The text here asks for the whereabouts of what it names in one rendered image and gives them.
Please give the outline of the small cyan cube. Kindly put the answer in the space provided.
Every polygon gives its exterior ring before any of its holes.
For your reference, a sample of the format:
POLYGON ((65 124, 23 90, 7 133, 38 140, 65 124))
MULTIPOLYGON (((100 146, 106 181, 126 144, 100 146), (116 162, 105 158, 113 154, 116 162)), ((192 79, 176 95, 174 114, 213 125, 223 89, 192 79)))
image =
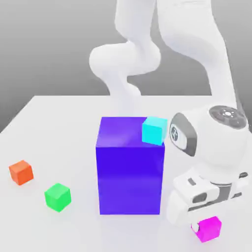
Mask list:
POLYGON ((149 116, 142 124, 142 141, 161 146, 167 135, 168 120, 149 116))

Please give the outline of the small magenta cube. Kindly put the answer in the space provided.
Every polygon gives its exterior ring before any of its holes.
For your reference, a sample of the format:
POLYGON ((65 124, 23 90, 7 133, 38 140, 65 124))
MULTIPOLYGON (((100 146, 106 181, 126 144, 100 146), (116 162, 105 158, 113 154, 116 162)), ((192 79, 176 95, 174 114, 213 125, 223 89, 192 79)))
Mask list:
POLYGON ((201 220, 198 222, 199 231, 194 232, 198 239, 202 242, 208 242, 213 240, 220 235, 222 222, 218 217, 214 216, 208 219, 201 220))

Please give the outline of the small green cube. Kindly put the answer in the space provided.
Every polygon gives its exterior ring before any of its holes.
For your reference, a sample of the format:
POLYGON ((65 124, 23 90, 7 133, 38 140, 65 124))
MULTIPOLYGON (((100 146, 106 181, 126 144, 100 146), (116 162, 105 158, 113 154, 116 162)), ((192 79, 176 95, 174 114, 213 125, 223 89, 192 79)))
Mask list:
POLYGON ((60 183, 56 183, 44 192, 46 205, 61 212, 66 206, 71 203, 70 188, 60 183))

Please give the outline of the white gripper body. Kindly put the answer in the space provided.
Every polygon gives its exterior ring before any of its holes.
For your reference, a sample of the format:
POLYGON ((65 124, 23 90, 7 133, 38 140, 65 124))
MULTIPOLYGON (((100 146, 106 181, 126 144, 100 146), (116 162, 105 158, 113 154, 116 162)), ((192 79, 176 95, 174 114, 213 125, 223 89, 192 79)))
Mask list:
POLYGON ((242 201, 243 196, 240 195, 227 201, 189 211, 188 204, 182 199, 176 190, 173 190, 168 199, 166 216, 171 224, 183 226, 200 222, 201 220, 214 216, 225 215, 225 213, 228 213, 229 211, 239 209, 242 201))

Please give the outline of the large blue box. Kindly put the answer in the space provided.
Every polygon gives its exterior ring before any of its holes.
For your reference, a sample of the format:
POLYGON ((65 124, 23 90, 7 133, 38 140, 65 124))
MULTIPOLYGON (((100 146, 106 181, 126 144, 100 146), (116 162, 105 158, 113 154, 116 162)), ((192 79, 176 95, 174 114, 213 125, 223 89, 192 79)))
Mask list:
POLYGON ((164 145, 142 142, 144 117, 102 117, 96 151, 102 215, 160 213, 164 145))

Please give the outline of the small orange cube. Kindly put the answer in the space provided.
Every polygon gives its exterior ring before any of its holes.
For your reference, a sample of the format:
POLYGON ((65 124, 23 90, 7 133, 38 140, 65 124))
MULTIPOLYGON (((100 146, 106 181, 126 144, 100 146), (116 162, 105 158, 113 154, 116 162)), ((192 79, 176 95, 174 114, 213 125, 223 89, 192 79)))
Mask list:
POLYGON ((9 166, 9 171, 12 180, 19 186, 33 179, 32 167, 24 160, 9 166))

